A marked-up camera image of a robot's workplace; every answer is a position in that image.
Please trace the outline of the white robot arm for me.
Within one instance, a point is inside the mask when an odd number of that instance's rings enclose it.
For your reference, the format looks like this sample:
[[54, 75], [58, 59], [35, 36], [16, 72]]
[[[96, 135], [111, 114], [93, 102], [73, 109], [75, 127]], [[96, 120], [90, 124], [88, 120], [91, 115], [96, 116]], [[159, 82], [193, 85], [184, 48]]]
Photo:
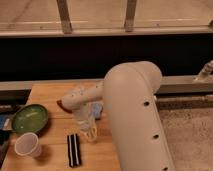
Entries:
[[161, 80], [152, 62], [123, 63], [101, 83], [68, 93], [61, 102], [73, 112], [88, 102], [104, 102], [122, 171], [175, 171], [154, 99]]

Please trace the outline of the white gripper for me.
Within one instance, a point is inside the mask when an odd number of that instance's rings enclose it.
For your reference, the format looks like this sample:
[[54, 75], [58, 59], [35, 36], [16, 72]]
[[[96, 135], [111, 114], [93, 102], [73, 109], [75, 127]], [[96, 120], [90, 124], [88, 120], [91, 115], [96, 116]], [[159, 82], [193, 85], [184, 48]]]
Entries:
[[74, 111], [74, 118], [80, 129], [80, 133], [87, 141], [94, 142], [97, 139], [97, 126], [94, 124], [94, 117], [88, 106], [82, 106]]

